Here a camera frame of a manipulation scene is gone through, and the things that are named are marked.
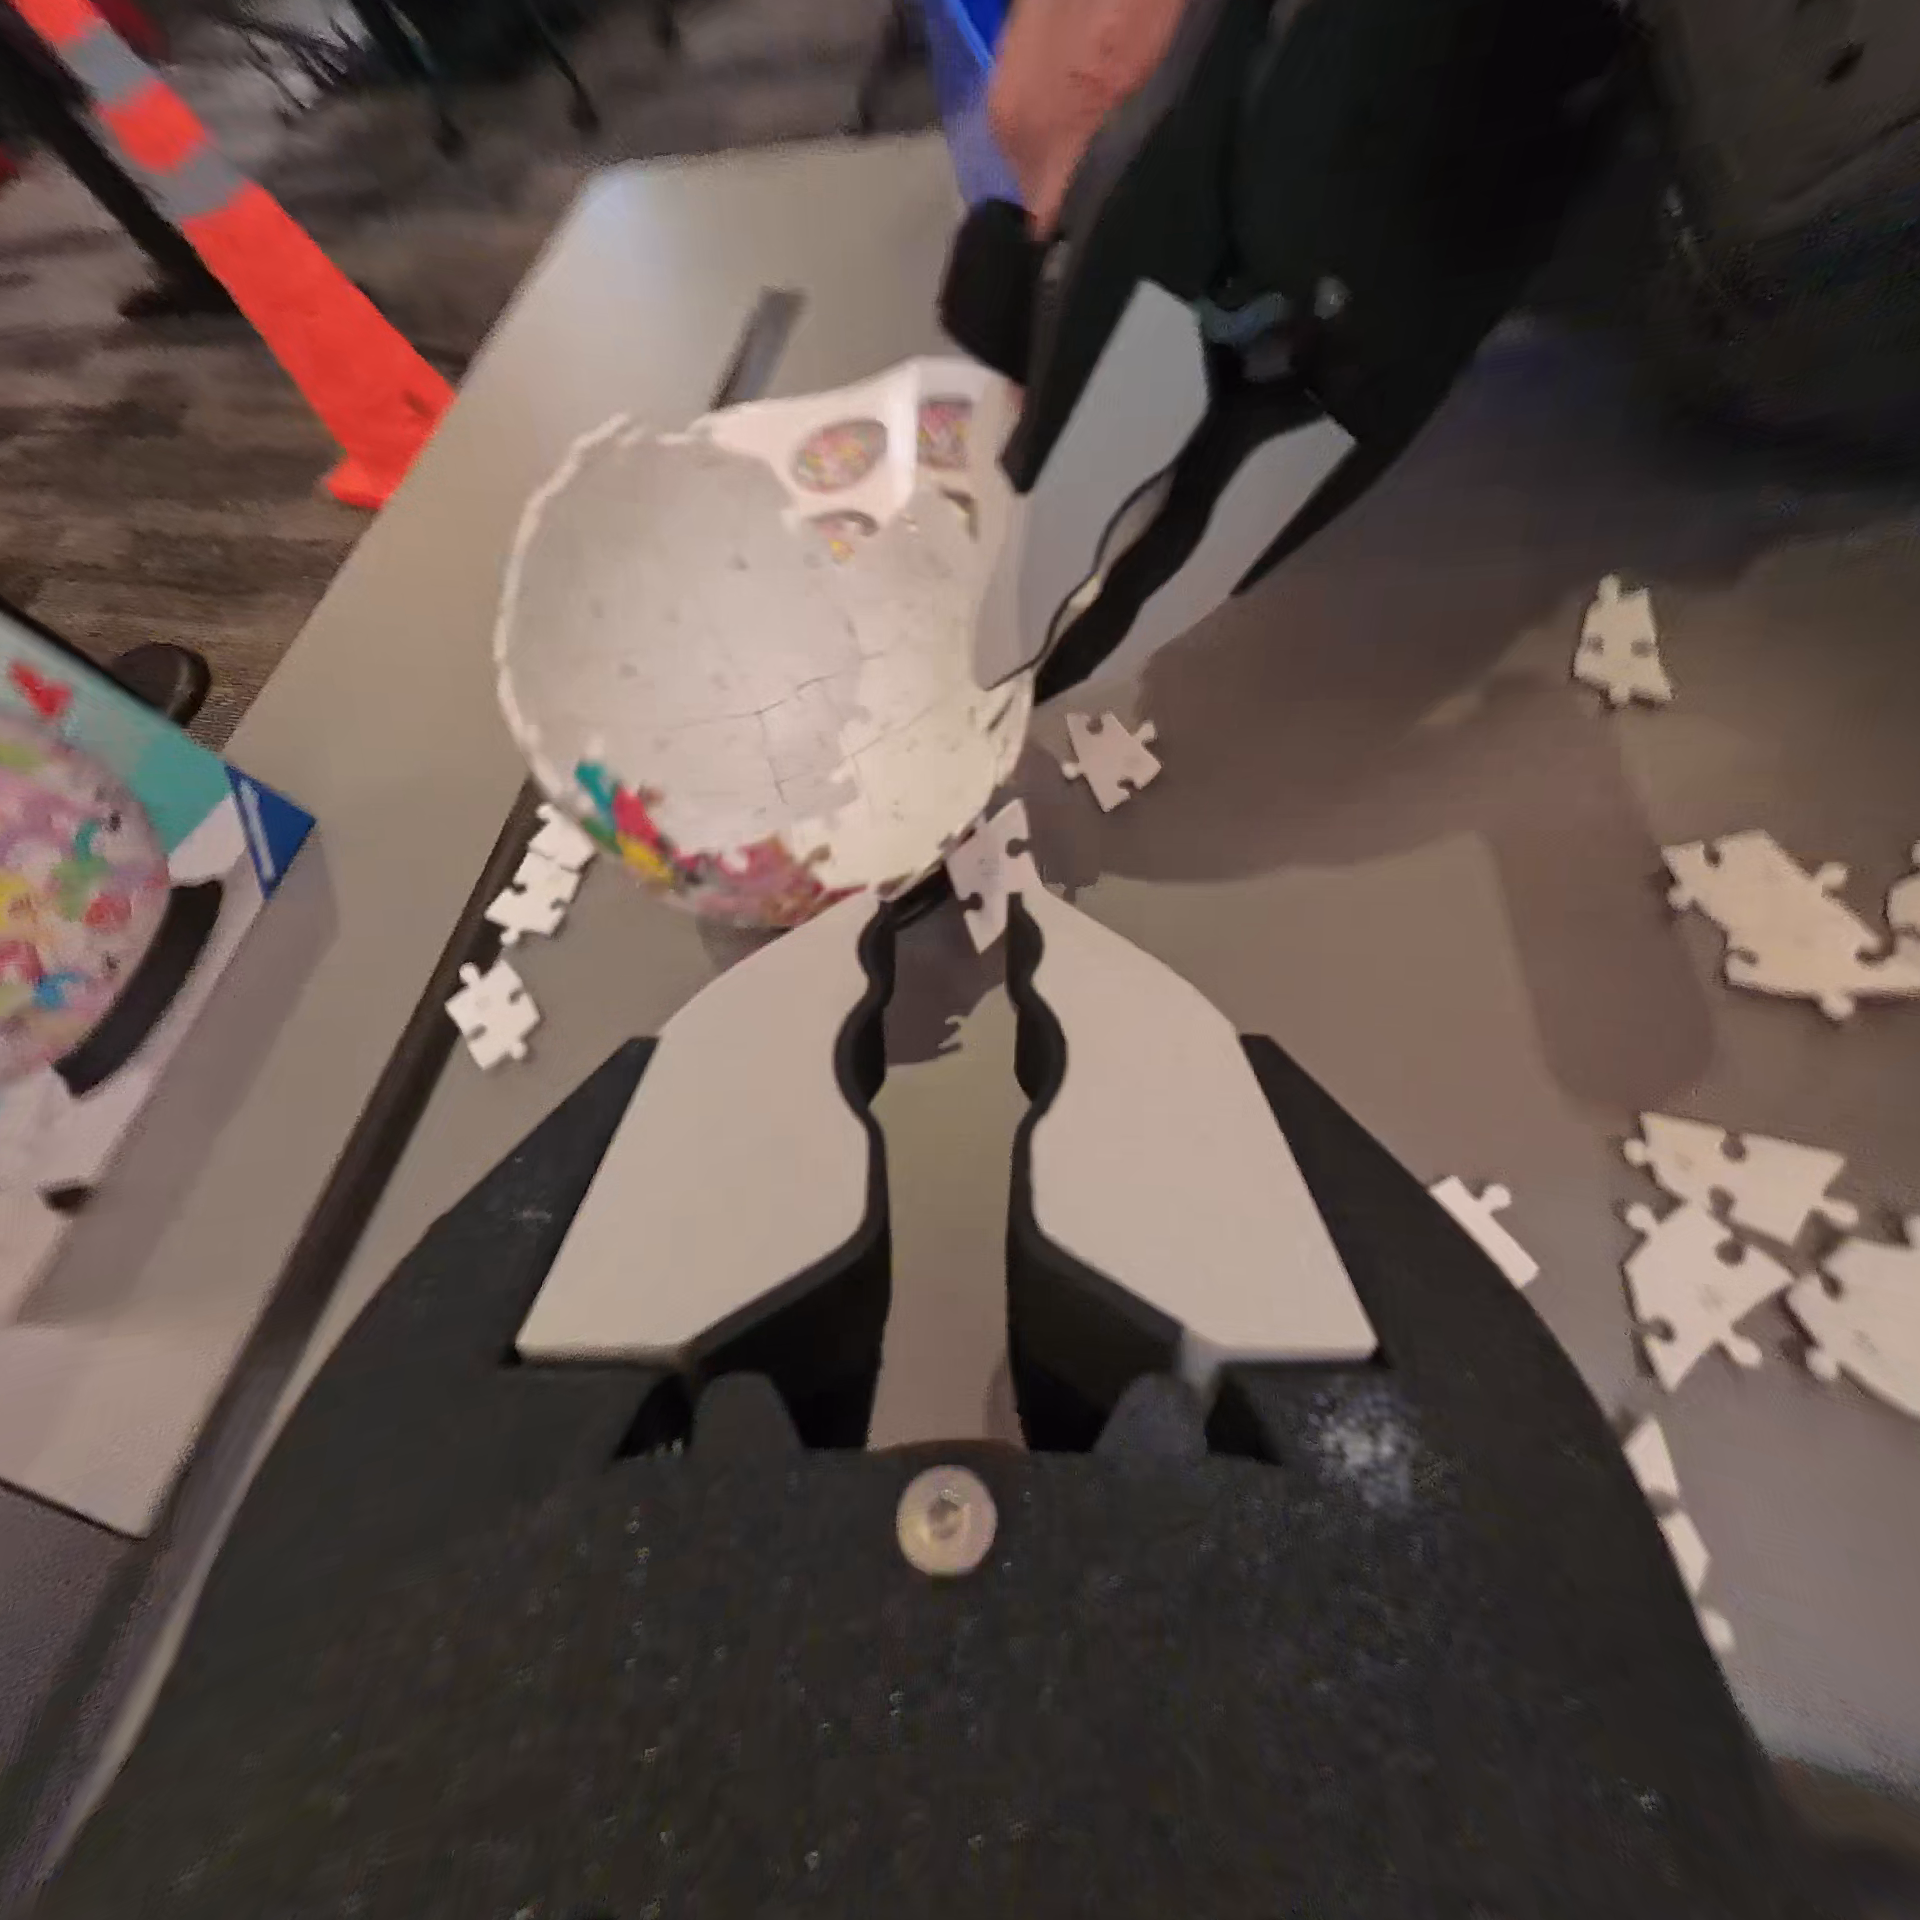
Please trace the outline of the colourful 3D puzzle ball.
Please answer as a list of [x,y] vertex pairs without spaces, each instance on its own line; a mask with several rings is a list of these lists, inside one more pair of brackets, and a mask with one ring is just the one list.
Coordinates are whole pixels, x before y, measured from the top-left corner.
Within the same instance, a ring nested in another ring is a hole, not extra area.
[[927,880],[1037,710],[971,677],[983,540],[890,523],[835,563],[780,514],[753,458],[610,416],[521,503],[494,621],[531,789],[741,934]]

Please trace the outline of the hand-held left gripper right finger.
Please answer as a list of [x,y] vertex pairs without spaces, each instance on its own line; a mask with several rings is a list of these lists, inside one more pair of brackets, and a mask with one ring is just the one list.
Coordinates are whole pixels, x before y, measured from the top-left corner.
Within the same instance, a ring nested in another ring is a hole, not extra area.
[[1004,927],[1012,1130],[1004,1343],[1018,1438],[1092,1455],[1137,1383],[1213,1430],[1249,1379],[1341,1379],[1381,1334],[1244,1032],[1061,896]]

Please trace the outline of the orange traffic cone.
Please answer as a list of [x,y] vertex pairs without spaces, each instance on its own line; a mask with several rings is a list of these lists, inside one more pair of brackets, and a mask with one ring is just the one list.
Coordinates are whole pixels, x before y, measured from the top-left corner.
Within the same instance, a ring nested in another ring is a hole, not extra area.
[[5,3],[76,90],[76,120],[169,236],[273,354],[344,460],[324,494],[377,514],[433,440],[456,389],[254,180],[200,114],[84,0]]

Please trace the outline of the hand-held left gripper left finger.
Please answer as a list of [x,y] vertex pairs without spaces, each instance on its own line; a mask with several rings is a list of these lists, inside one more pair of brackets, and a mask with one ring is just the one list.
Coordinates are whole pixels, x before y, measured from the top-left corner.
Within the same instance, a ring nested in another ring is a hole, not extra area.
[[895,918],[836,902],[709,976],[515,1327],[515,1363],[767,1379],[800,1443],[866,1450],[890,1320],[875,1091]]

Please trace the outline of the colourful puzzle box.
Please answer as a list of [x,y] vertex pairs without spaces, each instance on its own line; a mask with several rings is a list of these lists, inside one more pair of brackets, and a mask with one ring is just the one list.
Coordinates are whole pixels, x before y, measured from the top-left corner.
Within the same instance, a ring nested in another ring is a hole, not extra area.
[[0,1314],[214,1002],[318,817],[5,613],[0,637]]

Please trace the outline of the joined white puzzle pieces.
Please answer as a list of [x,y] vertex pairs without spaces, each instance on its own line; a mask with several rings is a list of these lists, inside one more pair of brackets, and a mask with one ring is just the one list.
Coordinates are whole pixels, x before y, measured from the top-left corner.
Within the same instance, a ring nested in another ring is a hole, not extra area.
[[1712,1578],[1712,1551],[1690,1520],[1690,1511],[1680,1507],[1680,1475],[1676,1475],[1676,1460],[1674,1460],[1674,1443],[1665,1443],[1665,1430],[1658,1419],[1637,1419],[1619,1438],[1619,1455],[1627,1455],[1627,1469],[1637,1475],[1637,1493],[1648,1495],[1653,1507],[1653,1520],[1665,1540],[1665,1558],[1690,1598],[1690,1619],[1705,1629],[1705,1641],[1731,1654],[1734,1651],[1734,1619],[1709,1602],[1709,1578]]
[[1661,1204],[1627,1204],[1627,1304],[1653,1383],[1764,1363],[1750,1320],[1782,1314],[1814,1383],[1920,1419],[1920,1221],[1869,1229],[1836,1147],[1648,1114],[1619,1143]]
[[1768,827],[1661,842],[1665,908],[1725,943],[1725,986],[1813,1002],[1850,1023],[1864,1002],[1913,1002],[1913,934],[1880,934],[1850,902],[1850,864],[1807,864]]

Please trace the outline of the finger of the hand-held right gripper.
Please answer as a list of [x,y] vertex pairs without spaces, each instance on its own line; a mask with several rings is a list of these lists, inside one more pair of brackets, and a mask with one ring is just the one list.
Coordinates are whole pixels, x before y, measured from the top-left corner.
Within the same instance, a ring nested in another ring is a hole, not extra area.
[[1194,440],[1102,546],[1092,582],[1070,590],[1037,669],[1037,696],[1137,677],[1147,658],[1208,624],[1306,507],[1351,460],[1341,422],[1293,422],[1251,453]]
[[1070,613],[1166,507],[1167,469],[1208,420],[1208,349],[1183,298],[1137,287],[1092,360],[1083,401],[1012,479],[1012,453],[1038,428],[1038,378],[1018,389],[983,507],[988,582],[976,595],[976,687],[1038,673]]

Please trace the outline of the blue storage bin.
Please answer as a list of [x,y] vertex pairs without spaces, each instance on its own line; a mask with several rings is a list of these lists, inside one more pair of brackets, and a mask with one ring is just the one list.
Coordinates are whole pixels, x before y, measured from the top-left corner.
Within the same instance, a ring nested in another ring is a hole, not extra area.
[[1004,35],[1004,0],[923,0],[927,75],[960,202],[1018,202],[1018,180],[988,123],[988,78]]

